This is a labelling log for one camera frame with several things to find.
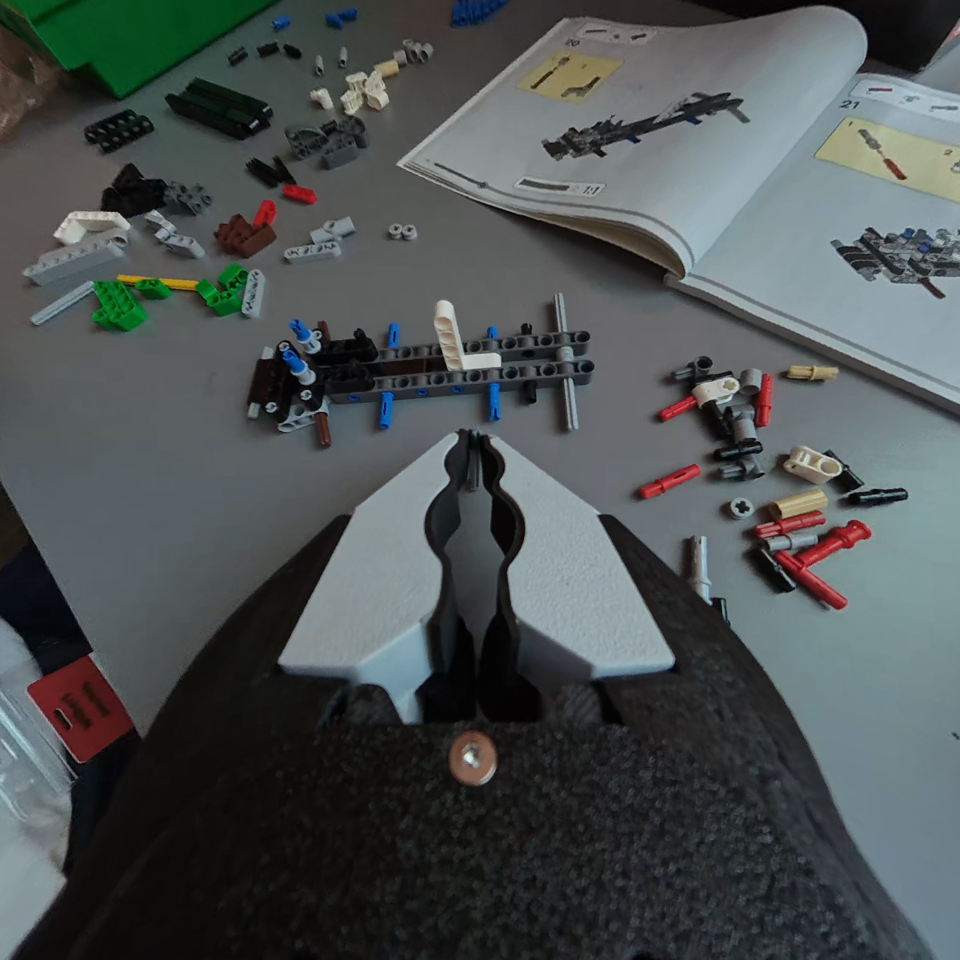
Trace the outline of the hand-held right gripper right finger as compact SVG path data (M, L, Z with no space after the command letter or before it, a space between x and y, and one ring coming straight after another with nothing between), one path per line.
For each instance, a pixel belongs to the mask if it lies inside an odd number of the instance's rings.
M486 718L536 721L565 686L671 669L601 514L501 438L481 438L479 452L504 554L478 668Z

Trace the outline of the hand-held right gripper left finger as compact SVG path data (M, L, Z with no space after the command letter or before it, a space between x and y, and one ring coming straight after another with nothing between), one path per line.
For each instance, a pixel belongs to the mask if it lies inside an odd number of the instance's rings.
M285 673L381 687L406 723L474 717L474 642L445 549L470 438L444 437L354 510L279 656Z

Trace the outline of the lego chassis assembly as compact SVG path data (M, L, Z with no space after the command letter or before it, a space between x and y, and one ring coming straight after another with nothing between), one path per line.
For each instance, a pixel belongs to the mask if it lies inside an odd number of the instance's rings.
M501 399L519 392L533 403L538 392L561 392L566 425L578 427L575 388L589 384L594 362L589 358L592 336L569 328L566 306L556 294L557 329L535 333L528 323L512 336L496 327L486 337L463 340L453 305L438 301L434 342L405 344L400 327L389 326L387 342L379 346L362 328L346 338L330 335L326 322L314 327L291 320L292 336L265 347L254 365L246 396L246 416L266 418L281 433L315 427L322 449L331 447L330 409L334 405L372 404L381 430L392 426L399 402L480 395L486 418L501 417Z

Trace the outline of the long red lego pin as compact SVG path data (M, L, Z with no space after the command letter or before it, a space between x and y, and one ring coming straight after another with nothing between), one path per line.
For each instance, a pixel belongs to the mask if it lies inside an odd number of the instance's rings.
M815 545L795 554L794 559L801 569L809 569L826 558L844 549L852 549L858 543L870 540L873 532L860 520L850 520L844 526L832 529Z

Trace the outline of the light grey lego axle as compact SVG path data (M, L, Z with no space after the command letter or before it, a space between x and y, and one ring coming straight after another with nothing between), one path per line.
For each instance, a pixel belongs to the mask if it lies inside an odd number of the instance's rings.
M92 296L95 290L95 282L88 280L79 284L76 288L60 296L56 300L47 304L30 316L30 324L34 327L42 326L54 318L60 316L67 310L77 306L86 298Z

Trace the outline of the light grey lego beam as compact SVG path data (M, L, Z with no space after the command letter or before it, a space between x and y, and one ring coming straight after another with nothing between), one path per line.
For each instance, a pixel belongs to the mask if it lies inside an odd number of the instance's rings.
M127 236L100 233L73 245L43 254L21 271L22 276L37 286L47 286L73 277L87 276L115 259L125 257Z

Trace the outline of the white lego liftarm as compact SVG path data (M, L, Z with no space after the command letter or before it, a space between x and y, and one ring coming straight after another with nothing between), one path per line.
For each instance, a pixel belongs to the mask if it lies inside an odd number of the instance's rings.
M130 229L128 220L116 211L75 210L67 214L53 236L62 245L72 245L84 240L88 234L99 234L111 230L127 234Z

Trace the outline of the black angled lego liftarm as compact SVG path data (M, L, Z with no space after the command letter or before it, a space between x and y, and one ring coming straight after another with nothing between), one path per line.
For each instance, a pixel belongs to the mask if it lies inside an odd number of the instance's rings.
M146 177L134 163L126 163L112 184L102 191L102 211L114 211L125 218L165 207L167 181Z

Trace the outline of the long black lego beam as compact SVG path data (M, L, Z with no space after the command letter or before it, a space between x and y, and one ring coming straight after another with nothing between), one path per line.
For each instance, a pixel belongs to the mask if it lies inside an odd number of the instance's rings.
M183 96L223 116L235 114L247 126L269 127L274 116L270 103L204 78L193 78Z
M175 114L236 140L251 138L269 127L262 113L197 91L169 93L165 101Z

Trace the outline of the lego instruction booklet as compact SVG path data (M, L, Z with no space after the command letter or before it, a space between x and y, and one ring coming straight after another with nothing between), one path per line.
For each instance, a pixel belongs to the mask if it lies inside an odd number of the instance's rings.
M958 412L958 94L850 14L558 22L398 162Z

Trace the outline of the short black lego beam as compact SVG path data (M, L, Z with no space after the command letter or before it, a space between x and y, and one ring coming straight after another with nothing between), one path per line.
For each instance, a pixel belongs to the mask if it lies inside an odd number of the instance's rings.
M82 133L88 144L106 155L148 136L154 129L148 116L127 108L86 126Z

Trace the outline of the red hang tag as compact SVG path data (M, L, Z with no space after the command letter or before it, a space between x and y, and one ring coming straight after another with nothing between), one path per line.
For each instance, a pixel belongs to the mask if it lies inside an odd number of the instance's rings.
M90 762L135 730L90 654L35 680L26 692L77 763Z

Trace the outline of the clear plastic bag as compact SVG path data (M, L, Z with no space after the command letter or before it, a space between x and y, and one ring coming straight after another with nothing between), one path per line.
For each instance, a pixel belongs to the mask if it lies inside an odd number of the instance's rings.
M75 775L63 746L27 694L41 674L23 662L1 677L1 799L30 834L69 822Z

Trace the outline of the green plastic bin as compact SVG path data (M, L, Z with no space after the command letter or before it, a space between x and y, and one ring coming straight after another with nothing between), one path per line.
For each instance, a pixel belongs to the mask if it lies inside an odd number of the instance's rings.
M124 97L271 1L3 1L2 25L65 71Z

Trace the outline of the brown crumpled paper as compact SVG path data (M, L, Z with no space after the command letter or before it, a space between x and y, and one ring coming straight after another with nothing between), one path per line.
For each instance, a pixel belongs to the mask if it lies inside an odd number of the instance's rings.
M45 52L1 27L1 139L57 88L60 67Z

